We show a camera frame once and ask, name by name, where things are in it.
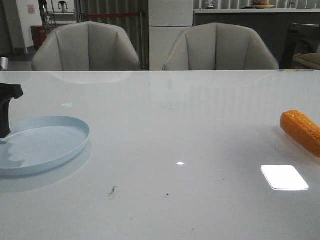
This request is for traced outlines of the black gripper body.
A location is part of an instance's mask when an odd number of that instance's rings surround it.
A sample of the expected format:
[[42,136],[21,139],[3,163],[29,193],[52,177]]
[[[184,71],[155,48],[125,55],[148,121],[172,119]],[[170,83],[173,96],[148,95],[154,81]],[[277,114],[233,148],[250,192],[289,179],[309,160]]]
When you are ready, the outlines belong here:
[[23,89],[20,84],[0,84],[0,104],[9,102],[12,98],[18,99],[23,95]]

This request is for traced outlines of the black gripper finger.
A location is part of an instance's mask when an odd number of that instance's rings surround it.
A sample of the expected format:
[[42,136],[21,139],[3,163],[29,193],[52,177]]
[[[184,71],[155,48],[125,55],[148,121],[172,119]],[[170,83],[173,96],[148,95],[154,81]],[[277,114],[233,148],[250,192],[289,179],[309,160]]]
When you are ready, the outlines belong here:
[[0,137],[6,138],[10,133],[9,122],[9,106],[10,102],[3,102],[0,104]]

